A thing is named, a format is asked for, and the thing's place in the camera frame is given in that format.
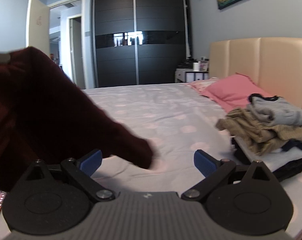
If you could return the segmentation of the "dark red long-sleeve shirt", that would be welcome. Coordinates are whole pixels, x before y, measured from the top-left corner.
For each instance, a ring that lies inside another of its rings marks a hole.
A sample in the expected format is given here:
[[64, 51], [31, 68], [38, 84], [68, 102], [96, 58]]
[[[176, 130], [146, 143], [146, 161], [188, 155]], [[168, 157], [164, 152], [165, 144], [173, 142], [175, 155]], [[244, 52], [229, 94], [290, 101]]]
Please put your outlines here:
[[112, 120], [34, 47], [0, 54], [0, 190], [9, 192], [35, 160], [59, 164], [93, 150], [140, 168], [148, 142]]

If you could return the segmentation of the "black garment under pile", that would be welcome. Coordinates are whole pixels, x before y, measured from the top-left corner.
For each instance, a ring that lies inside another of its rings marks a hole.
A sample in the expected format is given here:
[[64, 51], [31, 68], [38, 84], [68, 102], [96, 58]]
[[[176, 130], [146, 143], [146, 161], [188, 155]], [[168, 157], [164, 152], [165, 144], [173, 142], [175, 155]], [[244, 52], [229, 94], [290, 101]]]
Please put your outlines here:
[[[234, 157], [237, 158], [242, 164], [250, 165], [252, 162], [248, 160], [248, 158], [244, 155], [244, 152], [241, 150], [239, 145], [236, 143], [234, 137], [231, 139], [231, 144], [234, 146], [235, 150], [233, 152]], [[278, 150], [282, 152], [283, 149], [277, 148], [273, 152]], [[294, 161], [290, 161], [281, 168], [273, 171], [272, 173], [278, 179], [279, 182], [289, 179], [299, 173], [302, 172], [302, 158]]]

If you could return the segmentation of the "white folded garment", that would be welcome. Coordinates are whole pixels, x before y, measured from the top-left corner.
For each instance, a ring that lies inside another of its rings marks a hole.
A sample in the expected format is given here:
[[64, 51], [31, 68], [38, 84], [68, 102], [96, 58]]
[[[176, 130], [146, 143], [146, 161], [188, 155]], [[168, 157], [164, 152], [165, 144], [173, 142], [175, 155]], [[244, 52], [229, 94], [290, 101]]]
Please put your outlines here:
[[234, 139], [250, 162], [254, 160], [261, 160], [271, 172], [281, 168], [290, 161], [302, 158], [302, 150], [296, 147], [291, 148], [287, 152], [279, 152], [278, 150], [276, 150], [275, 152], [259, 156], [251, 152], [241, 138], [234, 137]]

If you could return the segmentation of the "white pink-dotted bed sheet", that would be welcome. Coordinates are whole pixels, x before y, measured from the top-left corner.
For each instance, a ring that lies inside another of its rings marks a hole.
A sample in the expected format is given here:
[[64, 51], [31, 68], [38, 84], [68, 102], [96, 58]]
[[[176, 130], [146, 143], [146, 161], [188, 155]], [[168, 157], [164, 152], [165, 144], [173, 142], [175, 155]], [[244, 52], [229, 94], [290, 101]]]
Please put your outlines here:
[[123, 189], [113, 204], [98, 204], [84, 222], [53, 239], [242, 239], [178, 194], [202, 180], [193, 152], [231, 154], [226, 132], [214, 124], [223, 110], [182, 84], [110, 87], [88, 96], [117, 121], [150, 141], [158, 158], [142, 170], [117, 157], [105, 159], [94, 178]]

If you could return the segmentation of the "pink pillow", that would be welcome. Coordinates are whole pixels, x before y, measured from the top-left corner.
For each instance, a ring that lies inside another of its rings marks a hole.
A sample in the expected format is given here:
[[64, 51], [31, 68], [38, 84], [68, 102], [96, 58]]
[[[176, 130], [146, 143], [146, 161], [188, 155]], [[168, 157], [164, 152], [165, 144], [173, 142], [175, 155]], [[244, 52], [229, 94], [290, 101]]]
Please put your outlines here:
[[201, 95], [217, 103], [226, 113], [235, 108], [245, 108], [251, 94], [272, 97], [265, 90], [258, 87], [248, 76], [234, 74], [220, 79], [206, 87]]

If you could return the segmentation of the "grey sweater on pile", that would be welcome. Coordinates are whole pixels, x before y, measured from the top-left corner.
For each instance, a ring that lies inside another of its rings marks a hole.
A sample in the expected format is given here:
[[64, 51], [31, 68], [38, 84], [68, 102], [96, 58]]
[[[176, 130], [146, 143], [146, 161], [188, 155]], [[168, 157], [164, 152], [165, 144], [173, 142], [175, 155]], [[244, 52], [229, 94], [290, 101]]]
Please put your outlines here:
[[260, 122], [270, 126], [292, 125], [302, 126], [302, 109], [287, 102], [283, 97], [264, 97], [251, 94], [246, 109]]

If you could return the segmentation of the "white bedside table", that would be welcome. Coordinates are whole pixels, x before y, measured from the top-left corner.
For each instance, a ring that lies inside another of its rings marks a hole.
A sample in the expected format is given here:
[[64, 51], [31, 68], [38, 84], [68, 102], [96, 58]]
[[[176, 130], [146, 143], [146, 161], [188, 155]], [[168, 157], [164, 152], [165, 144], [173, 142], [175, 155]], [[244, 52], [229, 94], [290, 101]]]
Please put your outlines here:
[[208, 72], [194, 71], [192, 69], [177, 68], [175, 71], [176, 83], [189, 83], [198, 80], [209, 79]]

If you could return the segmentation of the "white tissue roll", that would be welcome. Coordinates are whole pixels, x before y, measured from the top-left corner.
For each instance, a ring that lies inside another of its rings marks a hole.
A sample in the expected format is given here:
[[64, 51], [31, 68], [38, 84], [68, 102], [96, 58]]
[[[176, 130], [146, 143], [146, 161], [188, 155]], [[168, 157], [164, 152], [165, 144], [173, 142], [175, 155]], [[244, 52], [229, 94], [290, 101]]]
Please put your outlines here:
[[200, 63], [199, 62], [194, 62], [193, 63], [193, 71], [198, 72], [200, 70]]

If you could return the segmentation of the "beige padded headboard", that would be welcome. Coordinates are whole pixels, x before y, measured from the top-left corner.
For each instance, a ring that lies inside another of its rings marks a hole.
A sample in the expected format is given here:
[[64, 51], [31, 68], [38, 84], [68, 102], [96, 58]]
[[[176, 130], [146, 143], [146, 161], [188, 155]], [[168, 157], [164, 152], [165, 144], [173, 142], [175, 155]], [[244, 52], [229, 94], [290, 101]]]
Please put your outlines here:
[[302, 108], [302, 38], [259, 37], [213, 42], [210, 76], [235, 73]]

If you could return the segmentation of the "cream room door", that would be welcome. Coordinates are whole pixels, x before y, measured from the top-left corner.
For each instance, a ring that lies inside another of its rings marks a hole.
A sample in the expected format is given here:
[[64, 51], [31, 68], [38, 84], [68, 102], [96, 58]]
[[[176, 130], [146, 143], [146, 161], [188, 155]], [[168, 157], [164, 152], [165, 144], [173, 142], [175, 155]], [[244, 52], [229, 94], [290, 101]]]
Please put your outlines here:
[[39, 0], [28, 0], [26, 47], [35, 47], [50, 56], [50, 8]]

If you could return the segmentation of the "black sliding wardrobe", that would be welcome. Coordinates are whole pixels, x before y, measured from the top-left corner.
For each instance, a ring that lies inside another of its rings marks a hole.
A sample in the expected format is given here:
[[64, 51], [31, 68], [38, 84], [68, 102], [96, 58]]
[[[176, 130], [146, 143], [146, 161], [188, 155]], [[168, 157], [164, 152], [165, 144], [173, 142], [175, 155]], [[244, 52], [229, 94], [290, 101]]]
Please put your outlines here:
[[92, 0], [97, 87], [174, 83], [187, 57], [186, 0]]

